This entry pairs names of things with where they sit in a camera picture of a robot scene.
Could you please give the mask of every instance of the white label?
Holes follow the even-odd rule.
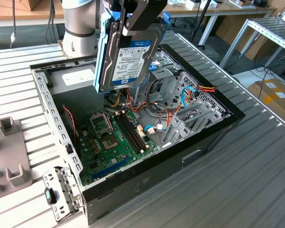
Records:
[[[157,129],[161,130],[163,125],[162,124],[158,124],[156,127],[157,127]]]
[[[159,61],[154,61],[154,62],[152,62],[152,64],[153,65],[159,65],[160,63],[159,63]]]
[[[118,53],[112,81],[115,84],[133,82],[138,78],[144,63],[143,54],[149,50],[151,41],[131,41],[130,47]]]
[[[62,75],[62,79],[64,80],[65,84],[70,86],[74,84],[78,84],[81,82],[87,82],[94,80],[95,75],[91,69],[75,71],[72,73],[67,73]]]
[[[268,82],[268,83],[265,83],[269,88],[273,89],[273,88],[277,88],[275,86],[275,84],[273,84],[272,82]]]
[[[285,98],[285,94],[282,92],[275,93],[275,94],[277,94],[280,98]]]

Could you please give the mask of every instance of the table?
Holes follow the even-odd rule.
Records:
[[[252,45],[255,38],[258,34],[262,34],[268,39],[272,40],[280,47],[277,51],[271,56],[271,58],[267,61],[265,66],[267,67],[277,56],[277,54],[284,48],[285,49],[285,21],[280,18],[268,18],[268,19],[247,19],[241,28],[240,32],[234,39],[233,43],[231,44],[228,52],[224,56],[223,60],[220,63],[220,67],[224,68],[228,60],[230,59],[232,53],[234,52],[235,48],[239,44],[241,38],[243,37],[244,33],[248,28],[254,29],[254,33],[249,38],[248,42],[244,46],[241,53],[245,53],[245,51]]]
[[[60,0],[54,0],[56,18],[54,22],[64,23],[63,9]],[[216,8],[209,8],[205,16],[210,16],[209,22],[205,28],[202,38],[200,39],[199,45],[204,45],[206,40],[218,18],[222,15],[246,15],[246,14],[265,14],[264,18],[268,18],[275,10],[273,7],[256,9],[240,9],[228,0],[224,0],[222,4],[218,4]],[[195,17],[198,9],[190,10],[186,8],[185,4],[180,6],[169,6],[167,5],[163,11],[167,11],[171,14],[172,18],[183,18],[183,17]],[[43,0],[33,12],[16,10],[16,24],[17,25],[36,25],[36,24],[47,24],[49,17],[49,3],[48,0]],[[12,10],[6,7],[0,7],[0,27],[1,26],[12,26]]]
[[[285,123],[179,34],[169,44],[246,117],[192,165],[97,221],[94,228],[285,227]],[[61,165],[30,64],[64,59],[58,45],[0,51],[0,118],[20,119],[33,184],[0,199],[0,228],[53,227],[41,175]],[[78,213],[59,225],[86,228]]]

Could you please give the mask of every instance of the hard drive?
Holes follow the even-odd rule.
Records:
[[[107,29],[102,28],[97,56],[94,84],[97,92],[143,84],[167,24],[161,19],[160,23],[153,23],[144,31],[136,31],[127,37],[126,45],[118,45],[120,23],[110,18],[106,24]]]

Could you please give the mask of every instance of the hard drive label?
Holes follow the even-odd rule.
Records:
[[[144,63],[143,55],[151,43],[151,40],[135,40],[131,41],[129,47],[119,50],[112,79],[114,84],[130,83],[138,78]]]

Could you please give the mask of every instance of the aluminum workbench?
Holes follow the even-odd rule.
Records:
[[[181,35],[171,45],[246,114],[213,150],[97,221],[95,228],[285,227],[285,123]],[[0,51],[0,118],[20,119],[33,184],[0,199],[0,228],[53,227],[42,174],[62,163],[30,64],[64,59],[58,45]],[[85,228],[83,214],[56,227]]]

